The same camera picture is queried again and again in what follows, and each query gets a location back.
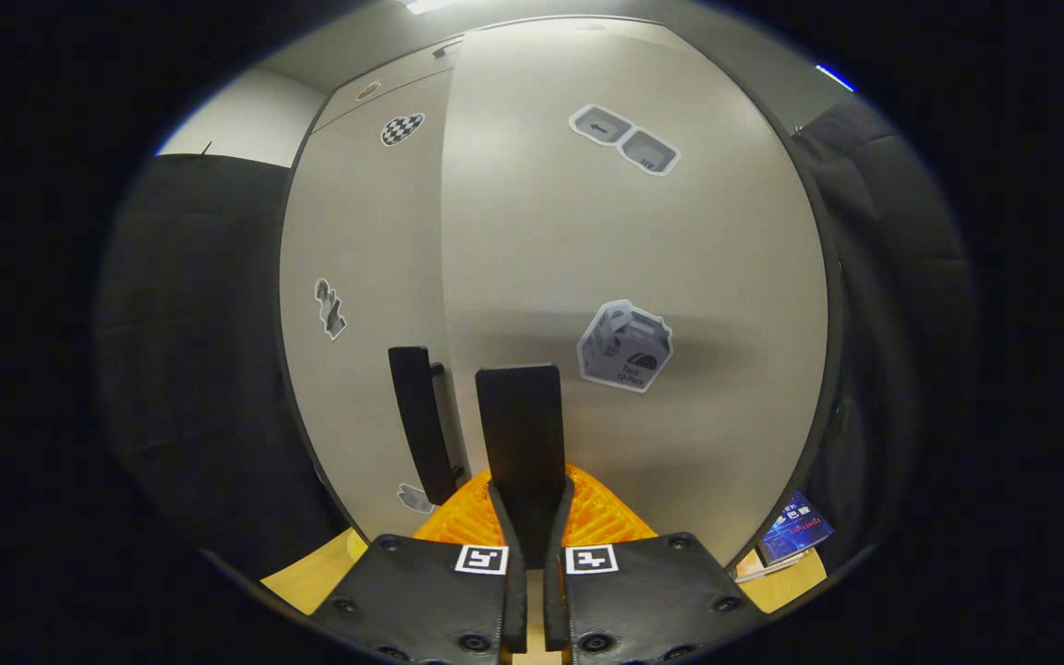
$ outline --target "white cabinet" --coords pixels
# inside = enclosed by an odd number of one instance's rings
[[[423,76],[313,132],[284,215],[280,309],[293,392],[320,471],[368,538],[411,535],[428,517],[397,496],[402,483],[421,483],[388,347],[447,354],[438,198],[450,80]],[[385,126],[414,114],[421,124],[385,146]],[[318,279],[347,322],[334,339],[319,316]]]
[[[396,497],[419,481],[388,347],[427,346],[447,366],[448,420],[475,472],[486,468],[476,371],[553,362],[566,459],[659,533],[692,531],[727,564],[785,500],[822,382],[822,250],[780,138],[662,26],[495,27],[467,33],[444,71],[434,50],[388,65],[404,76],[339,89],[293,181],[283,337],[322,472],[368,537],[411,534],[426,515]],[[624,124],[570,127],[587,104]],[[415,113],[419,130],[383,146],[385,122]],[[582,135],[628,127],[646,138],[626,149]],[[318,278],[343,299],[334,342]],[[675,332],[643,395],[578,371],[580,336],[621,298]]]
[[[443,160],[444,286],[458,375],[553,362],[565,455],[659,533],[721,563],[782,500],[822,381],[827,285],[789,155],[742,89],[661,26],[465,35]],[[645,33],[662,32],[659,38]],[[653,177],[570,129],[598,104],[680,152]],[[645,395],[583,382],[576,345],[629,298],[675,332]],[[485,464],[472,382],[465,445]]]

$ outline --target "black background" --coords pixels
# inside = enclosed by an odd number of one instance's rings
[[[1046,586],[1064,570],[1064,14],[905,4],[739,7],[848,72],[936,168],[980,278],[984,399],[948,481],[917,487],[917,521],[735,645],[747,662],[962,662],[990,638],[1013,660],[1064,654],[1064,572]],[[119,471],[87,317],[111,211],[159,139],[346,9],[0,3],[0,656],[342,662],[207,567]]]

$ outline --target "screw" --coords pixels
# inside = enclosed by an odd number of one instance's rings
[[[393,658],[396,658],[398,661],[408,661],[410,659],[408,655],[405,655],[403,651],[401,651],[401,649],[398,648],[381,647],[377,648],[376,651],[384,653],[385,655],[392,655]]]
[[[671,661],[672,658],[680,658],[681,655],[683,655],[685,653],[692,653],[694,651],[697,651],[697,648],[692,647],[692,645],[685,644],[685,645],[683,645],[683,647],[672,648],[671,651],[668,651],[667,653],[664,653],[663,654],[663,660],[664,661]]]
[[[613,644],[612,636],[603,635],[602,633],[594,633],[592,635],[585,635],[582,638],[582,651],[587,651],[591,653],[597,653],[599,651],[605,651]]]
[[[459,641],[459,646],[467,649],[467,651],[478,653],[489,649],[491,643],[489,641],[486,641],[485,636],[482,635],[464,635],[462,636],[462,639]]]
[[[351,614],[355,611],[355,603],[347,600],[347,598],[335,598],[331,601],[331,605],[339,612],[344,612],[346,614]]]
[[[742,605],[742,598],[735,598],[731,595],[727,595],[727,597],[713,603],[713,610],[718,612],[731,612],[738,609],[738,605]]]

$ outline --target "black curtain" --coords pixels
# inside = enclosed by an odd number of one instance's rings
[[[273,307],[288,176],[153,159],[118,207],[94,325],[115,455],[190,543],[251,578],[347,527],[283,390]]]
[[[946,195],[878,111],[841,101],[795,134],[795,148],[822,194],[844,275],[841,384],[805,484],[836,531],[816,547],[831,572],[892,530],[936,521],[905,493],[947,486],[960,466],[980,316]]]

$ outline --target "white wall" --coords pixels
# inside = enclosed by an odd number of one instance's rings
[[[692,0],[470,0],[427,14],[373,0],[264,60],[265,70],[330,93],[387,60],[477,27],[554,14],[604,14],[662,22],[705,53],[730,63],[786,131],[808,124],[850,93],[815,62],[747,18]],[[841,72],[848,79],[848,72]]]
[[[157,154],[229,155],[295,164],[298,146],[326,95],[288,77],[252,68],[195,111]]]

